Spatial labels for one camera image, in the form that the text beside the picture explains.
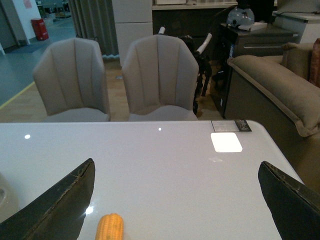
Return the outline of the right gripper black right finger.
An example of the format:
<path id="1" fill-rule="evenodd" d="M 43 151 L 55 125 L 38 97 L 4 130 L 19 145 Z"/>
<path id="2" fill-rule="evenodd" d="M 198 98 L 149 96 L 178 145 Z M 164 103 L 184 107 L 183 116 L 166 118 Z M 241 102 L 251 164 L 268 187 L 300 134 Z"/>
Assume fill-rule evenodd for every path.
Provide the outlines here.
<path id="1" fill-rule="evenodd" d="M 267 161 L 258 169 L 263 198 L 283 240 L 320 238 L 320 194 Z"/>

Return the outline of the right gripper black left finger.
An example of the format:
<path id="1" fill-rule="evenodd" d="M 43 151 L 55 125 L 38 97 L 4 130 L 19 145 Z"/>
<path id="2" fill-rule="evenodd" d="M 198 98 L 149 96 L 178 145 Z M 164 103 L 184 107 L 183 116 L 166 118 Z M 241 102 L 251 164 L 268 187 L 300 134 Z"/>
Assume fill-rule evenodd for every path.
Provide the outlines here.
<path id="1" fill-rule="evenodd" d="M 76 240 L 90 205 L 95 163 L 89 158 L 0 224 L 2 240 Z"/>

